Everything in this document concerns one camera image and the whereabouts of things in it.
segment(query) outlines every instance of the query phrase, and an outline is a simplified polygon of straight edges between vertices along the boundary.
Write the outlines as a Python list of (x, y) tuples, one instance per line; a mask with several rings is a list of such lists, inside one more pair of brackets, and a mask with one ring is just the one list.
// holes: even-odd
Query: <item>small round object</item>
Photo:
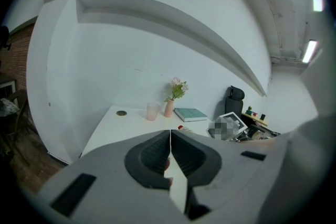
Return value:
[(118, 110), (118, 111), (116, 112), (116, 114), (117, 114), (118, 116), (126, 116), (126, 115), (127, 115), (127, 112), (124, 111), (124, 110)]

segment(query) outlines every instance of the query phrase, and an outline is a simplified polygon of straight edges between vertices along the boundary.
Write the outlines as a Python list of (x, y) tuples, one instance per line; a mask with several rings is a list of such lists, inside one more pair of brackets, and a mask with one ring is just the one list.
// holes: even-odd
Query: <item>chair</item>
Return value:
[(251, 140), (256, 131), (266, 132), (263, 127), (255, 125), (254, 120), (241, 114), (244, 97), (245, 94), (241, 89), (231, 86), (230, 95), (225, 100), (225, 113), (234, 112), (249, 128), (246, 135), (242, 134), (238, 137), (240, 141)]
[(15, 141), (17, 138), (17, 134), (28, 127), (28, 118), (24, 117), (24, 112), (27, 107), (28, 103), (28, 96), (26, 90), (18, 90), (11, 94), (8, 99), (11, 102), (14, 102), (16, 99), (19, 106), (19, 111), (15, 114), (6, 116), (2, 119), (1, 124), (1, 133), (3, 134), (3, 137), (5, 141), (7, 142), (8, 146), (12, 148), (8, 137), (12, 137), (13, 146), (15, 147), (15, 150), (19, 153), (21, 158), (26, 162), (26, 164), (29, 166), (29, 162), (24, 158), (20, 150), (17, 148)]

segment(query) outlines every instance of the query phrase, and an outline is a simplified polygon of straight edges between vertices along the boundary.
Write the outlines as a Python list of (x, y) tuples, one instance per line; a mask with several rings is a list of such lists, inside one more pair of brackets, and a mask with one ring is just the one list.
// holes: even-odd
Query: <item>flower vase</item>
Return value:
[(164, 116), (170, 118), (173, 114), (174, 101), (168, 100), (166, 108), (164, 110)]

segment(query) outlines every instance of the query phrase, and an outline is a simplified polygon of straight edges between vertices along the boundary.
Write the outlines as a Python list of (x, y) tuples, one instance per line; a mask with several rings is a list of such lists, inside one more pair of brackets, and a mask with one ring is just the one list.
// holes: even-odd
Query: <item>white desk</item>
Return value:
[[(127, 115), (116, 115), (118, 110), (125, 110)], [(171, 118), (166, 118), (161, 112), (155, 121), (148, 121), (146, 119), (146, 110), (112, 106), (98, 124), (84, 148), (82, 156), (100, 146), (146, 133), (177, 129), (180, 125), (191, 129), (194, 133), (210, 137), (207, 132), (210, 122), (210, 120), (183, 122), (174, 112)], [(170, 166), (164, 173), (165, 177), (174, 178), (173, 185), (169, 191), (169, 196), (177, 208), (183, 213), (187, 193), (187, 179), (182, 173), (172, 153), (170, 153), (169, 158)]]
[[(118, 110), (125, 110), (127, 115), (116, 115)], [(113, 105), (91, 135), (89, 142), (82, 152), (82, 156), (100, 146), (126, 140), (146, 133), (177, 129), (180, 125), (191, 129), (194, 133), (210, 137), (207, 132), (209, 122), (210, 120), (183, 122), (175, 114), (175, 112), (173, 112), (171, 118), (166, 118), (163, 115), (163, 112), (159, 112), (155, 121), (149, 121), (146, 119), (146, 110), (124, 108)]]

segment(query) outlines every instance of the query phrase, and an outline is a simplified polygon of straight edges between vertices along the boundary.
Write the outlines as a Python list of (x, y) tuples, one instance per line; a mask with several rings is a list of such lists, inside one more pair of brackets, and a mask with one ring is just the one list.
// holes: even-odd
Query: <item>ceiling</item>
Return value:
[(333, 17), (324, 4), (313, 11), (313, 0), (246, 0), (264, 32), (273, 65), (304, 68), (310, 39), (318, 41), (313, 57), (328, 41)]

